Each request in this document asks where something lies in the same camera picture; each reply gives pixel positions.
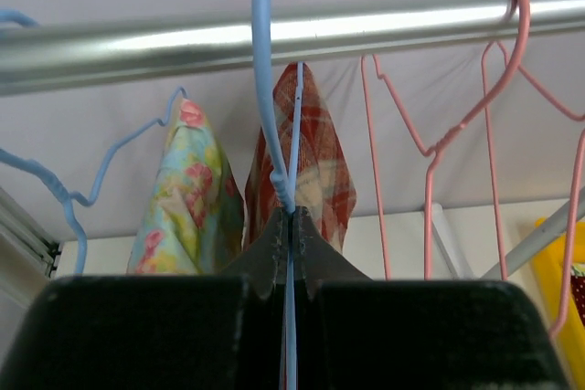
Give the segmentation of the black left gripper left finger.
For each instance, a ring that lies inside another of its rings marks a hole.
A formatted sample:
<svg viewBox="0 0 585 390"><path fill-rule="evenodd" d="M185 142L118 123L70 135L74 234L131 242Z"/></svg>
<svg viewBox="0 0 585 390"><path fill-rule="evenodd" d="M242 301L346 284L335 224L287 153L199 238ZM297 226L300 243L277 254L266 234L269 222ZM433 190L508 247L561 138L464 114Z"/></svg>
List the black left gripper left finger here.
<svg viewBox="0 0 585 390"><path fill-rule="evenodd" d="M218 275L69 276L29 308L4 389L280 389L288 216Z"/></svg>

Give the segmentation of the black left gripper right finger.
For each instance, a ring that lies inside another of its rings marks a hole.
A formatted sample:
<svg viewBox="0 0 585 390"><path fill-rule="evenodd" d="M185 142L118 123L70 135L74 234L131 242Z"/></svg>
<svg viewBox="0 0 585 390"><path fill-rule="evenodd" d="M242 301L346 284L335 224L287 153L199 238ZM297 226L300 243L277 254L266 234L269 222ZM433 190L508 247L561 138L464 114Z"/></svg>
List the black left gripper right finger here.
<svg viewBox="0 0 585 390"><path fill-rule="evenodd" d="M302 389L566 389L523 290L493 280L373 280L292 221Z"/></svg>

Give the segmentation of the floral pastel skirt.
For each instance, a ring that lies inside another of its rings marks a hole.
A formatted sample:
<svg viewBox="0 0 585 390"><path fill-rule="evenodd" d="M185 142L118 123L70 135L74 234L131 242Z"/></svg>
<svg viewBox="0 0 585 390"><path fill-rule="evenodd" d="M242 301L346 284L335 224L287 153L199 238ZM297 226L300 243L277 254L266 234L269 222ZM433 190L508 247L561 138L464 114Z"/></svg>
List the floral pastel skirt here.
<svg viewBox="0 0 585 390"><path fill-rule="evenodd" d="M128 273L217 274L241 252L244 219L229 159L207 115L180 100Z"/></svg>

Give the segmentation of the red plaid skirt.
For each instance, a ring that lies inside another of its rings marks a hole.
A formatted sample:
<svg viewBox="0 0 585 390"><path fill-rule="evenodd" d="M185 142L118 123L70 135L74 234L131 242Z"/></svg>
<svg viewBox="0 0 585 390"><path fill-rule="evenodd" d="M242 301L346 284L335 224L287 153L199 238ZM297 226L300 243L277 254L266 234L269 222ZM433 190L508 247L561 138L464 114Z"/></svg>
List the red plaid skirt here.
<svg viewBox="0 0 585 390"><path fill-rule="evenodd" d="M272 210L280 205L270 180L272 170L268 146L260 133L245 188L245 248L260 236ZM308 66L303 67L295 203L307 208L322 238L340 252L356 205L356 189L330 112Z"/></svg>

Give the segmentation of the silver white clothes rack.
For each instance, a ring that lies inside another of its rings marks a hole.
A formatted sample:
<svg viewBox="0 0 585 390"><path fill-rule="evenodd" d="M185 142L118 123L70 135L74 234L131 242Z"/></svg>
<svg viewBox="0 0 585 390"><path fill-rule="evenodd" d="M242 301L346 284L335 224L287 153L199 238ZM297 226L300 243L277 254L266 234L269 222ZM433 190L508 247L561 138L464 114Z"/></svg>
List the silver white clothes rack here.
<svg viewBox="0 0 585 390"><path fill-rule="evenodd" d="M583 30L584 0L396 0L277 13L252 0L250 16L42 27L14 11L5 19L3 96L253 68L262 129L282 169L272 65L513 38L507 84L530 36Z"/></svg>

